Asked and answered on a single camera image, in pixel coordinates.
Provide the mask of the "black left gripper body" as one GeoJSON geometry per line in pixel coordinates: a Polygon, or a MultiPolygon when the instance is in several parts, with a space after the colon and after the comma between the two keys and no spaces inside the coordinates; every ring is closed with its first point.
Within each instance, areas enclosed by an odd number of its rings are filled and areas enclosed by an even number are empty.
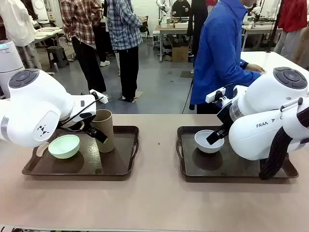
{"type": "Polygon", "coordinates": [[[92,138],[98,138],[100,136],[99,130],[91,125],[89,121],[82,121],[82,132],[86,133],[92,138]]]}

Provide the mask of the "person's left hand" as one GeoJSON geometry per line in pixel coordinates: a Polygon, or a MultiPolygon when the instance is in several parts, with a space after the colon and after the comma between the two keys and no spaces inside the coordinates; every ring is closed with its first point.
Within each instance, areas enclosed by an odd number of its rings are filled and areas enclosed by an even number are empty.
{"type": "Polygon", "coordinates": [[[260,67],[259,65],[256,64],[248,64],[245,68],[247,71],[252,71],[252,72],[259,72],[259,73],[264,73],[265,70],[260,67]]]}

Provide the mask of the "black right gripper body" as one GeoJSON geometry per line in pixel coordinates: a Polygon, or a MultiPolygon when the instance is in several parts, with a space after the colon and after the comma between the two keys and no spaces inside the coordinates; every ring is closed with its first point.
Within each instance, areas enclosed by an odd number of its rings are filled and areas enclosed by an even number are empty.
{"type": "Polygon", "coordinates": [[[232,119],[230,116],[229,109],[230,109],[230,106],[225,106],[217,114],[217,117],[222,122],[222,125],[219,127],[220,131],[229,132],[229,129],[232,126],[232,119]]]}

